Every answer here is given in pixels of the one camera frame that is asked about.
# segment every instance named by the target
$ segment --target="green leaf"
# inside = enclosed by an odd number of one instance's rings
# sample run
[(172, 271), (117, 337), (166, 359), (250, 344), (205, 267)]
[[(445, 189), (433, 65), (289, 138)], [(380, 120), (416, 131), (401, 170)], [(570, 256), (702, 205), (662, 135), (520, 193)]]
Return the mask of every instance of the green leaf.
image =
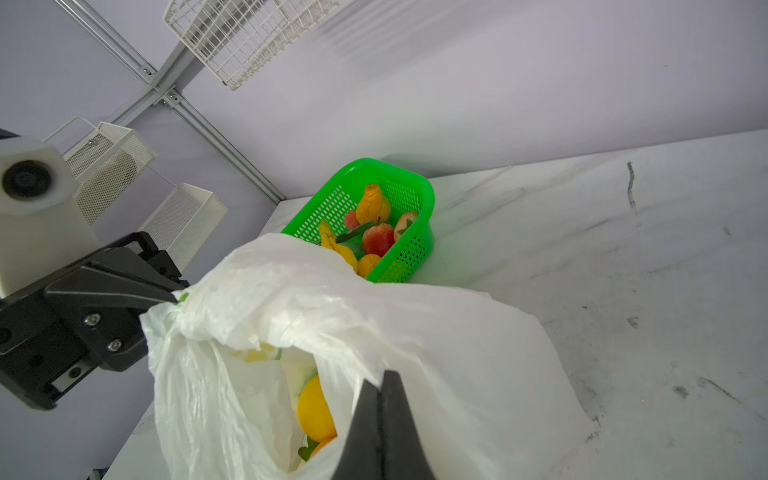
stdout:
[(299, 457), (305, 462), (308, 462), (310, 460), (310, 455), (312, 455), (312, 450), (309, 449), (309, 447), (302, 447), (299, 449)]
[(337, 236), (336, 243), (346, 242), (357, 237), (358, 235), (363, 235), (370, 227), (375, 227), (378, 224), (379, 222), (365, 222), (364, 224), (351, 229), (349, 232), (342, 233), (341, 235)]
[(319, 445), (319, 443), (318, 443), (318, 442), (315, 442), (315, 441), (314, 441), (314, 440), (312, 440), (310, 437), (306, 437), (306, 444), (307, 444), (308, 446), (306, 446), (306, 447), (301, 447), (301, 448), (299, 449), (299, 457), (301, 457), (301, 459), (302, 459), (303, 461), (305, 461), (305, 462), (308, 462), (308, 461), (310, 460), (310, 456), (312, 456), (312, 452), (314, 452), (314, 451), (315, 451), (315, 449), (317, 448), (317, 446)]

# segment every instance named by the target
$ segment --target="metal bracket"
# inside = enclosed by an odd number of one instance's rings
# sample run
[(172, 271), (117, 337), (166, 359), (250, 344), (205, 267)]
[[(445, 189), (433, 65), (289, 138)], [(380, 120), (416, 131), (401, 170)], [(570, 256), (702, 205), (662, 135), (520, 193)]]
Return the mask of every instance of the metal bracket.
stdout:
[(157, 75), (157, 70), (152, 68), (152, 65), (149, 65), (148, 63), (143, 64), (139, 67), (139, 74), (142, 75), (147, 83), (151, 83), (154, 79), (154, 76)]
[(167, 106), (171, 108), (175, 108), (176, 105), (181, 102), (181, 95), (179, 95), (179, 92), (176, 91), (175, 88), (171, 88), (169, 91), (165, 92), (161, 98), (161, 102), (166, 104)]

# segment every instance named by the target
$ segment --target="white metal mesh box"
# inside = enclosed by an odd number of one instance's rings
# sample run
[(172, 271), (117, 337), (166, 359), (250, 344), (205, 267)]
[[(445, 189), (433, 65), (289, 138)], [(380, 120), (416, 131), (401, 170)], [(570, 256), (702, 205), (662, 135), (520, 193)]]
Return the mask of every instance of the white metal mesh box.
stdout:
[(164, 20), (230, 90), (235, 90), (341, 1), (171, 0)]
[(152, 236), (184, 272), (195, 253), (219, 224), (227, 207), (213, 192), (194, 185), (174, 188), (139, 228)]
[(106, 122), (95, 127), (80, 117), (71, 119), (46, 141), (77, 119), (87, 123), (91, 130), (67, 150), (64, 159), (80, 184), (75, 201), (88, 223), (94, 223), (157, 154), (132, 128)]

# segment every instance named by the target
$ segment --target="peach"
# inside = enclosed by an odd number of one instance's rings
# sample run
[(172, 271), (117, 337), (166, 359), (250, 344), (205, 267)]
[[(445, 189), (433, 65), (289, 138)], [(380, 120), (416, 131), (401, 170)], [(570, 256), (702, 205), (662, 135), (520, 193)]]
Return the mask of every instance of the peach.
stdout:
[(400, 240), (400, 237), (406, 233), (408, 227), (416, 222), (416, 218), (418, 217), (419, 214), (414, 212), (408, 212), (407, 214), (403, 214), (402, 217), (400, 217), (400, 220), (398, 220), (397, 226), (395, 227), (395, 242)]
[(362, 235), (362, 249), (365, 250), (366, 255), (373, 253), (379, 257), (384, 257), (387, 250), (392, 248), (394, 244), (395, 229), (386, 223), (370, 227)]
[(347, 230), (351, 230), (360, 226), (360, 222), (357, 221), (356, 212), (354, 210), (347, 212), (346, 217), (344, 217), (344, 226)]

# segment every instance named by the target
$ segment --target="yellow lemon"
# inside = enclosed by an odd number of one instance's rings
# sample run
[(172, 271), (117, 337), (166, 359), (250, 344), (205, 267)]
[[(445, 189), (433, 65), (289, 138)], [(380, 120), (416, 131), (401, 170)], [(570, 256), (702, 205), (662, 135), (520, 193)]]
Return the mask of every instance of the yellow lemon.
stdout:
[(336, 436), (336, 426), (333, 424), (323, 389), (320, 388), (320, 377), (315, 376), (304, 387), (299, 396), (296, 414), (299, 416), (301, 428), (315, 442)]
[(368, 255), (365, 255), (357, 263), (357, 274), (362, 278), (366, 278), (368, 274), (373, 270), (373, 267), (378, 265), (380, 261), (382, 261), (382, 257), (379, 257), (375, 253), (369, 253)]

